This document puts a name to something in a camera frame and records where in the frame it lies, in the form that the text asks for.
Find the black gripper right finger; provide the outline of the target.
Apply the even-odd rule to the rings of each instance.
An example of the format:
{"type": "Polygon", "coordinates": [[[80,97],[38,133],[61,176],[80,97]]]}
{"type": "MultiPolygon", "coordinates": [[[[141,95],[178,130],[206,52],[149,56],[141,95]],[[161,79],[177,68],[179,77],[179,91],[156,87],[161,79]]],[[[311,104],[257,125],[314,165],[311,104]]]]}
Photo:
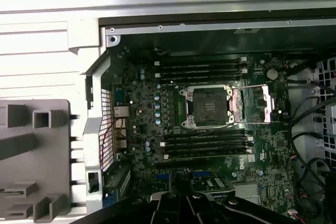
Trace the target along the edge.
{"type": "Polygon", "coordinates": [[[183,199],[198,223],[298,223],[288,214],[269,210],[236,196],[234,185],[218,177],[183,175],[183,199]]]}

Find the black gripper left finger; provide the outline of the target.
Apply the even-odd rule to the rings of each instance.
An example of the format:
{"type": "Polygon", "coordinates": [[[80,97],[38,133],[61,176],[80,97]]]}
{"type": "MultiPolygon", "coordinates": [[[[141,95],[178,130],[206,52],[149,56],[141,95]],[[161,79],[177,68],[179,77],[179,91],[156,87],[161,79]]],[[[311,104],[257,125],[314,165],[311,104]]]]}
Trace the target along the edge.
{"type": "Polygon", "coordinates": [[[150,202],[140,196],[130,196],[88,214],[76,223],[178,223],[182,181],[182,175],[176,175],[175,188],[158,192],[150,202]]]}

